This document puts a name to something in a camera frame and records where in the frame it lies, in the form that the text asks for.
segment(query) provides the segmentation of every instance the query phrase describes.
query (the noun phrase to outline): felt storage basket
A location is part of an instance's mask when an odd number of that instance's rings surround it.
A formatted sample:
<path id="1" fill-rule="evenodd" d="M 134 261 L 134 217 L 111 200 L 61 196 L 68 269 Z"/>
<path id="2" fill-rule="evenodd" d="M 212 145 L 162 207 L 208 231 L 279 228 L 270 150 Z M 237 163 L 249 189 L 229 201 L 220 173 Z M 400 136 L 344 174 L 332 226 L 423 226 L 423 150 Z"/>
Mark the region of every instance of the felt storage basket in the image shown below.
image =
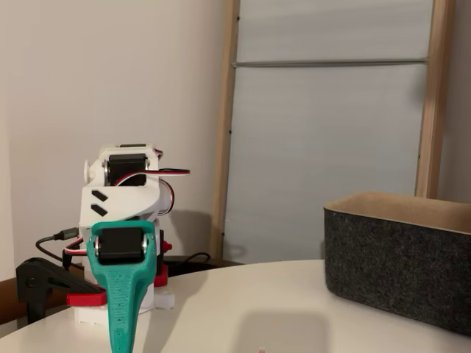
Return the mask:
<path id="1" fill-rule="evenodd" d="M 325 277 L 343 298 L 471 335 L 471 205 L 366 192 L 325 205 Z"/>

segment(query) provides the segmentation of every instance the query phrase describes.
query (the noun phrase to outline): metal rod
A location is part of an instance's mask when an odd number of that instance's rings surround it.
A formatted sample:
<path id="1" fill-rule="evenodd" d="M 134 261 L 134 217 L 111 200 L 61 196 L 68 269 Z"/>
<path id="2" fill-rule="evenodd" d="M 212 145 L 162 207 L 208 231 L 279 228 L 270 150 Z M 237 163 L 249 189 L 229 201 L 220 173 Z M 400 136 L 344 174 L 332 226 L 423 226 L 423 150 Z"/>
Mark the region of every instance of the metal rod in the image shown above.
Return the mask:
<path id="1" fill-rule="evenodd" d="M 428 58 L 418 59 L 353 59 L 353 60 L 286 60 L 245 61 L 232 63 L 233 68 L 342 68 L 356 66 L 389 66 L 426 64 Z"/>

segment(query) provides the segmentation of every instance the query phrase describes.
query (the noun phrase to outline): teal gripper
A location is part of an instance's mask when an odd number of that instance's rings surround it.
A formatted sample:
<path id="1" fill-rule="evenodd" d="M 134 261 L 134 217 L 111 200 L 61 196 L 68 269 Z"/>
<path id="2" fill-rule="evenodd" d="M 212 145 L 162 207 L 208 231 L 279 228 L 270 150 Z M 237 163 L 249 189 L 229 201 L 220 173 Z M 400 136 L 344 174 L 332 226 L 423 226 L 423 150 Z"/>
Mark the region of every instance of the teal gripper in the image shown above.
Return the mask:
<path id="1" fill-rule="evenodd" d="M 139 227 L 147 237 L 141 263 L 102 265 L 95 255 L 95 237 L 104 228 Z M 132 353 L 138 314 L 147 288 L 154 282 L 157 250 L 154 224 L 145 220 L 98 222 L 91 227 L 87 258 L 96 281 L 106 290 L 112 353 Z"/>

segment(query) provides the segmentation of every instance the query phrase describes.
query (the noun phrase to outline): white round table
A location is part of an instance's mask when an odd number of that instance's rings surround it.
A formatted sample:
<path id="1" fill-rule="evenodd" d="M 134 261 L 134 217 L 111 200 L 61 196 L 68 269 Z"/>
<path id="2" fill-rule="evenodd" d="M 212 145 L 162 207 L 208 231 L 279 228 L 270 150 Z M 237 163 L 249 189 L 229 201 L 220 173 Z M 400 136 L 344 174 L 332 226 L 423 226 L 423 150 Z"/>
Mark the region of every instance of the white round table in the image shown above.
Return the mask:
<path id="1" fill-rule="evenodd" d="M 169 280 L 173 310 L 138 321 L 134 352 L 469 353 L 471 338 L 340 299 L 321 260 L 263 263 Z M 0 340 L 5 353 L 109 352 L 107 328 L 65 310 Z"/>

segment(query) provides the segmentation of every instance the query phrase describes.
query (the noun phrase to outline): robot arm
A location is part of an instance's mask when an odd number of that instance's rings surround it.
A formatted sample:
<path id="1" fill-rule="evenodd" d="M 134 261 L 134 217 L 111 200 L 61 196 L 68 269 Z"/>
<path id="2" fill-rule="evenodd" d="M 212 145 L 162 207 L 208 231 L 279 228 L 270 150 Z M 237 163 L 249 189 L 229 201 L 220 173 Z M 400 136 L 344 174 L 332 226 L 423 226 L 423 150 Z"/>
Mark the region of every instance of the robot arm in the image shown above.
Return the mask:
<path id="1" fill-rule="evenodd" d="M 105 288 L 113 353 L 130 353 L 138 310 L 160 254 L 158 216 L 173 207 L 170 184 L 160 176 L 189 174 L 159 169 L 162 152 L 150 145 L 105 148 L 85 163 L 79 231 L 85 242 L 85 278 Z"/>

